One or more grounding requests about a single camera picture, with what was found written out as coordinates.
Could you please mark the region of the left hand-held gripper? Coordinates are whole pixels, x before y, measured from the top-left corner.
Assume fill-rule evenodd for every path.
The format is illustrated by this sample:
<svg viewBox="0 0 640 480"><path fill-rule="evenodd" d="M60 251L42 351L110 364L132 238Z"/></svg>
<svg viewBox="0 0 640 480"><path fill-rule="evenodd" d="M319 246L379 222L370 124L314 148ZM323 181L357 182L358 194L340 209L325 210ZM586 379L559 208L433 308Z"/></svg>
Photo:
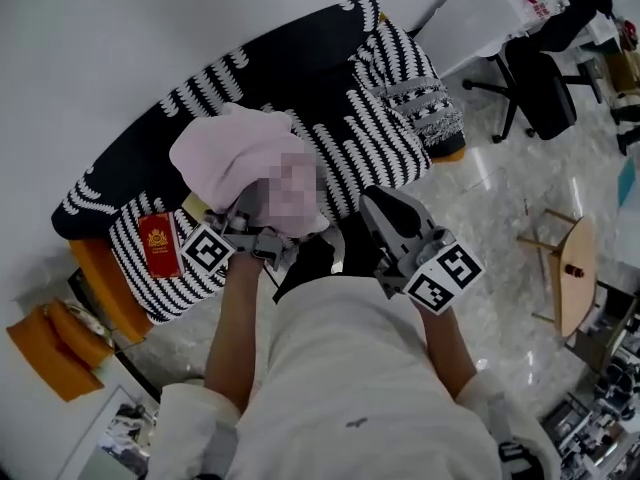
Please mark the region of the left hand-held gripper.
<svg viewBox="0 0 640 480"><path fill-rule="evenodd" d="M251 215L243 209L216 213L207 209L199 220L184 209L178 212L178 224L185 238L180 253L195 267L211 276L236 254L249 255L278 270L283 255L295 245L269 226L251 223Z"/></svg>

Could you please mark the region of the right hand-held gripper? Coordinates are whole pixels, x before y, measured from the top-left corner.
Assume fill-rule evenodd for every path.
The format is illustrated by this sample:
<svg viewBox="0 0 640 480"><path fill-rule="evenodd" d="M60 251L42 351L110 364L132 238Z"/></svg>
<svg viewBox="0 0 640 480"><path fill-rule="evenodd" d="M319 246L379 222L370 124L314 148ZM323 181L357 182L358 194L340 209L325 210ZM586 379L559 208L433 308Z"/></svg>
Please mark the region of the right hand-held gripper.
<svg viewBox="0 0 640 480"><path fill-rule="evenodd" d="M361 194L360 213L386 255L374 275L388 298L403 294L440 315L486 272L465 242L449 229L436 227L426 208L399 190L367 187ZM398 253L405 240L410 244L402 245Z"/></svg>

